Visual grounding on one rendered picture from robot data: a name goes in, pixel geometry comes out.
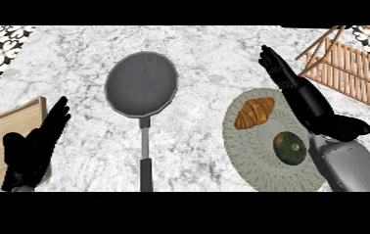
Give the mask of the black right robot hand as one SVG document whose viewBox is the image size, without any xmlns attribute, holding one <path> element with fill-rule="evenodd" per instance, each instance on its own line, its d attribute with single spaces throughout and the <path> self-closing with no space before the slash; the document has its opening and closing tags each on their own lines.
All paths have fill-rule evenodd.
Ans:
<svg viewBox="0 0 370 234">
<path fill-rule="evenodd" d="M 342 142 L 370 134 L 370 124 L 333 112 L 319 88 L 294 72 L 280 55 L 266 45 L 261 46 L 260 64 L 279 86 L 295 117 L 311 133 L 326 135 Z"/>
</svg>

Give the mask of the pale wooden cutting board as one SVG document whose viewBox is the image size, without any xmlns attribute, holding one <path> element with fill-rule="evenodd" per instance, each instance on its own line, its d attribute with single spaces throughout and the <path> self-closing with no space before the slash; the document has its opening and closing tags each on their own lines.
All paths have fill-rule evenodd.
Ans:
<svg viewBox="0 0 370 234">
<path fill-rule="evenodd" d="M 3 136 L 9 132 L 18 132 L 28 136 L 34 128 L 42 126 L 47 115 L 46 99 L 39 96 L 30 102 L 0 114 L 0 184 L 3 183 L 6 168 Z"/>
</svg>

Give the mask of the dark green squash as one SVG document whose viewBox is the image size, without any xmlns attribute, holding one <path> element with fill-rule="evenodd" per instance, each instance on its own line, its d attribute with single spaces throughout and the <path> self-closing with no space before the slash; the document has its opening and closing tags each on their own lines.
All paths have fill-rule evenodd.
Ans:
<svg viewBox="0 0 370 234">
<path fill-rule="evenodd" d="M 280 132 L 273 139 L 273 150 L 279 159 L 289 165 L 298 165 L 307 157 L 304 141 L 289 131 Z"/>
</svg>

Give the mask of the brown croissant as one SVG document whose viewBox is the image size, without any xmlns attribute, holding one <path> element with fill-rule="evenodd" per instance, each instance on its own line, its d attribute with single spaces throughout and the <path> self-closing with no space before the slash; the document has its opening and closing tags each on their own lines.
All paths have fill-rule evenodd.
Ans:
<svg viewBox="0 0 370 234">
<path fill-rule="evenodd" d="M 243 108 L 238 112 L 235 127 L 249 129 L 269 120 L 274 109 L 274 99 L 271 97 L 255 98 L 246 101 Z"/>
</svg>

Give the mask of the dark grey frying pan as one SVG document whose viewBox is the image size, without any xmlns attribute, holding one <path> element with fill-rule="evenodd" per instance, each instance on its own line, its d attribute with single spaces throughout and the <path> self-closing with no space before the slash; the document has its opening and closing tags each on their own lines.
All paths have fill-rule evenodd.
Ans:
<svg viewBox="0 0 370 234">
<path fill-rule="evenodd" d="M 109 105 L 117 113 L 139 119 L 142 131 L 140 191 L 154 191 L 149 157 L 151 117 L 171 104 L 179 91 L 179 72 L 168 57 L 142 51 L 112 67 L 105 84 Z"/>
</svg>

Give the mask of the round grey-green woven placemat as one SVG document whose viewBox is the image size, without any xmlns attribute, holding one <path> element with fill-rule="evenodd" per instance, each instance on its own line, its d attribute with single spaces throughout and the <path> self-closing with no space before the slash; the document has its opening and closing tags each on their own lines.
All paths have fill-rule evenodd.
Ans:
<svg viewBox="0 0 370 234">
<path fill-rule="evenodd" d="M 271 97 L 274 108 L 263 125 L 238 129 L 235 121 L 248 100 Z M 311 156 L 297 165 L 286 164 L 273 149 L 280 132 L 294 133 L 310 147 L 308 130 L 297 119 L 279 89 L 255 88 L 233 100 L 223 120 L 223 140 L 235 169 L 249 185 L 261 192 L 316 192 L 326 179 Z"/>
</svg>

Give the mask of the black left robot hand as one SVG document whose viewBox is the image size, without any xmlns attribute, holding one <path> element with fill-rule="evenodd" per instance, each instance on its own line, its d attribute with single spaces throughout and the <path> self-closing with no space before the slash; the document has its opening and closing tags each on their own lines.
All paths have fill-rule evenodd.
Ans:
<svg viewBox="0 0 370 234">
<path fill-rule="evenodd" d="M 12 192 L 19 186 L 37 188 L 50 163 L 53 149 L 71 119 L 68 98 L 62 96 L 53 105 L 43 124 L 28 136 L 9 132 L 3 136 L 5 163 L 8 165 L 2 190 Z"/>
</svg>

